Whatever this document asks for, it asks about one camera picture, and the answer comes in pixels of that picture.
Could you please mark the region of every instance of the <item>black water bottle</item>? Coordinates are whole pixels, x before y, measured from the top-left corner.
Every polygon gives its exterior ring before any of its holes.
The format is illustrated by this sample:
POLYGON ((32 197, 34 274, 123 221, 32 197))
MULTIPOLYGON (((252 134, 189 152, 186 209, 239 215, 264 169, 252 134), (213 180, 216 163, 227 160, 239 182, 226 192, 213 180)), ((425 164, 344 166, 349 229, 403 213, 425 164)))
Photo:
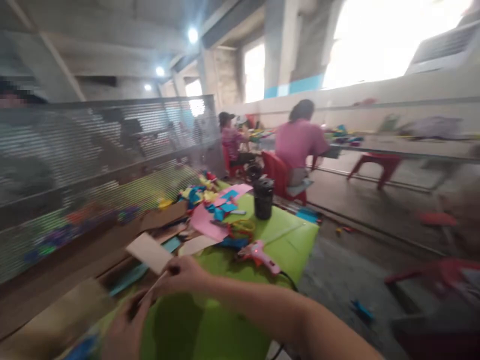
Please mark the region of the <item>black water bottle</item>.
POLYGON ((268 177, 253 183, 255 216, 260 220, 268 220, 272 216, 274 202, 274 181, 268 177))

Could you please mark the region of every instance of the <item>cap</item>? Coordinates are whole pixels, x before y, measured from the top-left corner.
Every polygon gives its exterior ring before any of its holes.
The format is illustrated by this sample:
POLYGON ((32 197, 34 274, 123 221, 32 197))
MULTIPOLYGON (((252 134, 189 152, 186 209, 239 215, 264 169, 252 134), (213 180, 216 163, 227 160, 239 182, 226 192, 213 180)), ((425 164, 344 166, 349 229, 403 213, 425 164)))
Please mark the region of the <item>cap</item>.
POLYGON ((225 112, 225 111, 222 111, 221 113, 218 114, 218 119, 220 120, 220 122, 225 122, 225 121, 228 121, 228 120, 232 120, 232 119, 235 119, 236 115, 235 114, 230 114, 228 112, 225 112))

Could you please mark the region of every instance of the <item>window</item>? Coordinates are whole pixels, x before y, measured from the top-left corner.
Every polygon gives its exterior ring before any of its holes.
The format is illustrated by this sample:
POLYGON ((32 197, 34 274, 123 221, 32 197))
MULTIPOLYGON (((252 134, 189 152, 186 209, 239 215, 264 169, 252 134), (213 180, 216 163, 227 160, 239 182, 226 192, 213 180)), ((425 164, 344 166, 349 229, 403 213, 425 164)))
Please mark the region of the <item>window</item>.
MULTIPOLYGON (((189 83, 185 86, 185 92, 188 97, 191 96, 201 96, 202 94, 202 84, 200 80, 195 80, 194 82, 189 83)), ((199 115, 203 115, 205 112, 205 104, 202 99, 190 100, 190 110, 194 118, 199 115)))
POLYGON ((472 0, 345 0, 323 87, 403 76, 419 44, 455 28, 472 0))
POLYGON ((245 102, 253 103, 264 98, 265 44, 261 43, 245 52, 243 57, 245 102))

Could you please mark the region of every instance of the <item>pink glue gun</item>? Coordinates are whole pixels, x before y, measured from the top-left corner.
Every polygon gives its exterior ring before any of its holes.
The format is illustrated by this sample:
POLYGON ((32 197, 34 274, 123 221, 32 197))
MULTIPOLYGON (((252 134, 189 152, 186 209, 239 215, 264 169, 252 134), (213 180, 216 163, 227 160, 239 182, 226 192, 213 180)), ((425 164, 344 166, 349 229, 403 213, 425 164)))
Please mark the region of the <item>pink glue gun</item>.
POLYGON ((264 253, 264 243, 261 240, 252 242, 250 245, 244 247, 238 252, 240 260, 253 259, 255 265, 259 267, 261 264, 265 265, 273 275, 278 275, 281 271, 270 256, 264 253))

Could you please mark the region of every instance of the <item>pink paper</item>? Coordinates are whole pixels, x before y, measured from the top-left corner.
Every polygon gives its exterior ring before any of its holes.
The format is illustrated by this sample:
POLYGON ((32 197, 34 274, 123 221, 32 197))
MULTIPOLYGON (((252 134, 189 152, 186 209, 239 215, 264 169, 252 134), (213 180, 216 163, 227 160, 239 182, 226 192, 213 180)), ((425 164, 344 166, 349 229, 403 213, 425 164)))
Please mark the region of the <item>pink paper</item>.
POLYGON ((229 234, 229 231, 224 227, 212 224, 210 220, 213 219, 213 214, 209 213, 203 204, 200 204, 193 210, 190 224, 195 230, 221 243, 229 234))
POLYGON ((238 195, 235 196, 235 200, 238 200, 239 198, 241 198, 243 195, 245 195, 246 193, 248 193, 252 189, 253 189, 253 187, 251 187, 250 185, 247 185, 247 184, 236 184, 236 185, 232 185, 230 187, 227 187, 226 189, 223 189, 222 191, 220 191, 218 193, 218 197, 216 198, 213 205, 215 205, 215 207, 217 207, 217 208, 219 206, 222 206, 227 201, 227 199, 222 199, 222 196, 225 195, 226 193, 228 193, 231 190, 235 190, 238 193, 238 195))

